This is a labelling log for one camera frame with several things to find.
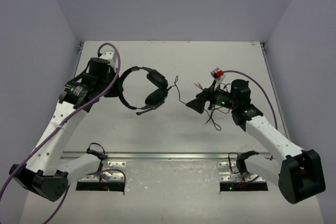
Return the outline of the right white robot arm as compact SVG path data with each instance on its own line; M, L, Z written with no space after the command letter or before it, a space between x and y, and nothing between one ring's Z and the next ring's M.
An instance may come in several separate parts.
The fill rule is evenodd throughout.
M326 189L320 155L304 150L282 135L256 108L250 99L249 82L236 79L230 91L205 88L186 106L202 114L205 104L231 111L234 123L255 138L273 157L265 159L257 151L241 153L236 158L240 177L256 174L278 186L287 202L296 204Z

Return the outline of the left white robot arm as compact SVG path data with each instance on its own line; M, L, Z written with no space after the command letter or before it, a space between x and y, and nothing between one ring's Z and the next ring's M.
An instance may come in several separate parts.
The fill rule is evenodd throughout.
M79 123L102 96L117 95L120 58L111 54L91 58L82 73L68 81L59 96L54 114L34 150L21 164L14 164L10 177L23 188L51 202L68 186L100 171L105 154L88 150L80 158L60 163L60 158Z

